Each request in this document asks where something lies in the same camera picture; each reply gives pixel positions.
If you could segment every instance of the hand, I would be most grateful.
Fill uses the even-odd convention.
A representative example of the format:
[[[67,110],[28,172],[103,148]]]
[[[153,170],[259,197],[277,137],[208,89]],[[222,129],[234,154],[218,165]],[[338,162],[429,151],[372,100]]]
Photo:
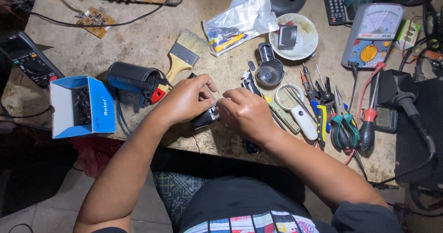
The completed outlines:
[[[150,114],[163,119],[168,127],[190,121],[215,105],[215,97],[204,85],[212,92],[217,91],[213,80],[207,74],[181,80]]]
[[[265,146],[280,128],[274,123],[269,105],[262,97],[248,89],[230,89],[218,102],[220,121],[236,134]]]

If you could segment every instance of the brush bristles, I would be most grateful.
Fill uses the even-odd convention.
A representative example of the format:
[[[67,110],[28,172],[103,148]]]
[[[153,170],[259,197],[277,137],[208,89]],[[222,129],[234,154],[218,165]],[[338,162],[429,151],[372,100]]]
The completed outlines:
[[[183,47],[191,50],[198,56],[207,51],[209,47],[208,41],[197,36],[187,29],[184,29],[180,32],[180,35],[177,38],[177,43],[183,45]]]

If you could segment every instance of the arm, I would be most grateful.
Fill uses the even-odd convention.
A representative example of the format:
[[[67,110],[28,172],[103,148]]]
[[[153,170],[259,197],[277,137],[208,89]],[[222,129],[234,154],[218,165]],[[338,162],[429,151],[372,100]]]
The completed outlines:
[[[388,207],[351,168],[279,128],[263,98],[244,88],[228,90],[223,96],[219,100],[221,120],[283,161],[333,211],[343,201]]]
[[[211,91],[217,90],[206,74],[180,81],[145,117],[92,185],[81,205],[74,233],[105,227],[131,231],[131,212],[163,134],[173,124],[187,122],[215,104],[205,84]]]

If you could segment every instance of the wooden brush handle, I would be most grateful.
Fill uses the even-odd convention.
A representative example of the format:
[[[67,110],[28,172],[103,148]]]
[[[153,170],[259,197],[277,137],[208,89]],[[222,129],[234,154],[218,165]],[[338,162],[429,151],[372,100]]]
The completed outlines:
[[[185,69],[192,69],[192,66],[171,53],[169,53],[169,56],[171,57],[171,69],[166,74],[166,78],[168,79],[168,81],[170,83],[172,83],[175,76],[180,71],[185,70]],[[159,89],[163,90],[164,92],[167,92],[169,89],[169,86],[160,84]]]

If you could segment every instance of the workbench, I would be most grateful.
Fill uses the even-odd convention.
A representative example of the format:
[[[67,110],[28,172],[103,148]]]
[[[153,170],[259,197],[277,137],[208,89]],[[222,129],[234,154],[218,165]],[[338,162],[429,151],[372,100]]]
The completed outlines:
[[[104,11],[117,23],[130,21],[157,7],[157,5],[151,4],[124,4],[109,0],[74,0],[74,2],[85,9],[93,6]],[[165,6],[151,16],[135,23],[112,27],[102,39],[95,37],[85,29],[59,26],[32,15],[25,32],[35,43],[53,46],[52,49],[48,49],[44,53],[67,77],[88,74],[100,80],[106,80],[104,73],[115,61],[155,67],[166,73],[170,67],[168,52],[180,30],[186,28],[205,38],[202,21],[222,12],[229,6],[229,3],[230,0],[184,0],[177,7]],[[59,21],[75,23],[78,20],[77,13],[68,4],[68,0],[36,0],[33,11]],[[414,15],[421,15],[421,13],[421,7],[406,8],[404,18],[410,19]],[[308,17],[315,24],[319,34],[316,55],[309,60],[304,60],[311,72],[312,79],[319,80],[314,63],[316,61],[323,78],[330,77],[331,86],[337,85],[343,100],[348,103],[352,93],[353,76],[349,69],[340,65],[340,59],[350,28],[329,26],[323,0],[307,0],[300,14]],[[219,57],[214,57],[208,50],[207,53],[201,55],[192,70],[180,72],[173,84],[188,77],[190,72],[207,73],[213,78],[219,89],[214,94],[219,99],[225,90],[240,87],[241,76],[248,69],[247,62],[249,60],[253,60],[258,66],[257,60],[260,57],[257,46],[266,40],[268,40],[268,35],[261,35]],[[387,60],[387,68],[397,69],[400,61],[401,51],[392,50]],[[282,62],[285,70],[284,82],[294,83],[302,88],[299,72],[302,61],[282,59]],[[404,71],[413,73],[413,65],[406,65]],[[351,110],[354,117],[357,117],[363,85],[371,72],[372,70],[360,71],[358,74],[357,89]],[[425,65],[424,73],[428,78],[435,77],[430,68]],[[273,97],[275,89],[263,89],[262,91],[264,95]],[[123,114],[132,130],[154,107],[139,108],[138,96],[138,94],[124,91],[120,93]],[[368,98],[369,92],[366,92],[363,108],[368,106]],[[306,106],[311,109],[307,99],[304,101]],[[49,106],[49,93],[48,90],[37,87],[18,68],[14,67],[3,93],[2,103],[12,116],[31,115],[43,111]],[[47,112],[38,117],[15,119],[15,122],[51,129],[51,120],[51,113]],[[117,132],[104,136],[125,140],[128,134],[123,130],[119,118],[117,122]],[[301,131],[296,134],[296,137],[304,140]],[[218,122],[197,131],[193,131],[189,123],[176,125],[164,135],[161,144],[185,151],[281,165],[274,157],[263,151],[255,155],[247,155],[240,138]],[[395,134],[376,132],[373,152],[369,156],[362,156],[369,181],[379,182],[394,175],[395,146]],[[333,148],[329,134],[326,136],[324,151],[341,162],[348,158],[344,153],[337,152]],[[351,161],[349,167],[361,173],[355,161]]]

